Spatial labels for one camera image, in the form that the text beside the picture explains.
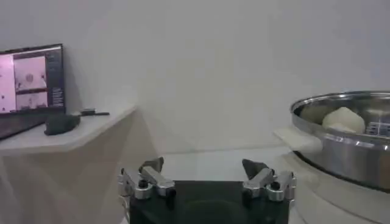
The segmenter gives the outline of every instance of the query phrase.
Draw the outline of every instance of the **monitor screen display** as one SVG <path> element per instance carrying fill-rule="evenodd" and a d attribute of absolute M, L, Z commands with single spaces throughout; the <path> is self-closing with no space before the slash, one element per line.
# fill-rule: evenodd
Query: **monitor screen display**
<path fill-rule="evenodd" d="M 64 108 L 62 45 L 0 53 L 0 113 Z"/>

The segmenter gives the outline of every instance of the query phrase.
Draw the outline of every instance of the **dough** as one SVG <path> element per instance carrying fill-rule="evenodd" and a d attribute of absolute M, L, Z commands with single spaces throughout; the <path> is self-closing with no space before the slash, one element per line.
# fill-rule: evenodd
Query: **dough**
<path fill-rule="evenodd" d="M 363 118 L 346 107 L 341 107 L 326 115 L 322 121 L 322 126 L 358 134 L 364 133 L 366 129 Z"/>

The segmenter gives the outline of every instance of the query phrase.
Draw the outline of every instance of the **white shelf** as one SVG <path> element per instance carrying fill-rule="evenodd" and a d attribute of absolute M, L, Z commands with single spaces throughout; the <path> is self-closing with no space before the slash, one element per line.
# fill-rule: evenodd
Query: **white shelf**
<path fill-rule="evenodd" d="M 135 105 L 98 110 L 110 112 L 109 116 L 81 117 L 73 131 L 56 136 L 46 136 L 45 125 L 35 127 L 14 137 L 0 141 L 0 156 L 25 155 L 31 153 L 68 152 L 90 142 L 101 133 L 127 117 Z"/>

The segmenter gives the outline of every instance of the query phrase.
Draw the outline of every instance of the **image on screen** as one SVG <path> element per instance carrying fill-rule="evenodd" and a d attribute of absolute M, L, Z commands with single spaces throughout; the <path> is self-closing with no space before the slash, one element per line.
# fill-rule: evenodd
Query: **image on screen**
<path fill-rule="evenodd" d="M 46 85 L 46 59 L 42 57 L 14 60 L 16 91 L 43 89 Z"/>
<path fill-rule="evenodd" d="M 0 115 L 29 110 L 65 110 L 61 44 L 0 52 Z"/>
<path fill-rule="evenodd" d="M 17 110 L 28 110 L 43 108 L 48 106 L 48 93 L 30 93 L 16 95 L 16 109 Z"/>

